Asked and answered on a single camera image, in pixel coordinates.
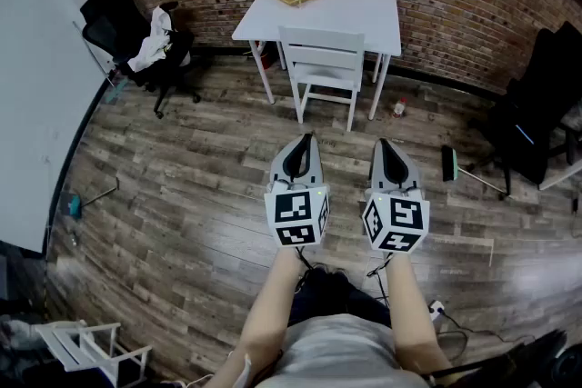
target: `broom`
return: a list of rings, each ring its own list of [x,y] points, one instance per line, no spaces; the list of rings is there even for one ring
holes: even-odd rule
[[[469,175],[471,178],[475,178],[479,182],[486,184],[490,188],[499,191],[503,195],[507,195],[507,193],[503,189],[499,189],[496,186],[493,186],[491,183],[488,183],[485,180],[482,180],[478,176],[474,176],[473,174],[469,173],[466,170],[463,170],[457,164],[457,151],[448,145],[443,145],[441,148],[441,152],[443,154],[443,181],[455,181],[458,177],[458,172],[463,172],[464,174]]]

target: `plastic bottle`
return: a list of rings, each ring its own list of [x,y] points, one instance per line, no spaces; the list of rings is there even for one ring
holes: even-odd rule
[[[404,113],[405,108],[406,108],[406,98],[402,97],[394,106],[394,112],[392,112],[392,116],[394,118],[400,118]]]

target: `white wooden chair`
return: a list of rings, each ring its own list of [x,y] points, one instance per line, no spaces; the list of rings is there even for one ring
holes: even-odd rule
[[[299,123],[303,123],[307,99],[321,99],[349,104],[347,131],[350,131],[357,93],[362,84],[365,35],[286,26],[279,26],[279,34],[289,69]],[[297,86],[299,83],[306,85],[301,100]],[[346,89],[352,92],[352,96],[348,99],[312,93],[312,85]]]
[[[37,325],[35,329],[65,372],[99,369],[115,388],[130,388],[146,379],[147,356],[152,347],[146,346],[128,353],[115,341],[120,326],[120,323],[111,323],[87,327],[85,322],[80,321]],[[94,333],[97,332],[109,332],[107,352],[95,342]],[[120,387],[119,364],[128,359],[139,365],[139,375],[136,380]]]

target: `forearm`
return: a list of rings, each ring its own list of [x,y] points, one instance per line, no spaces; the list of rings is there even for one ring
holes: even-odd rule
[[[251,361],[248,380],[276,360],[285,339],[300,271],[296,250],[280,249],[246,318],[235,350],[206,385],[208,388],[231,388],[245,369],[246,356]]]
[[[440,350],[410,256],[396,254],[386,268],[396,358],[403,368],[429,373],[450,367]]]

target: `gray t-shirt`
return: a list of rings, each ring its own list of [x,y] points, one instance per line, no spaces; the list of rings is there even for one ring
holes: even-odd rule
[[[426,388],[400,369],[392,331],[342,313],[315,317],[287,330],[283,357],[260,388]]]

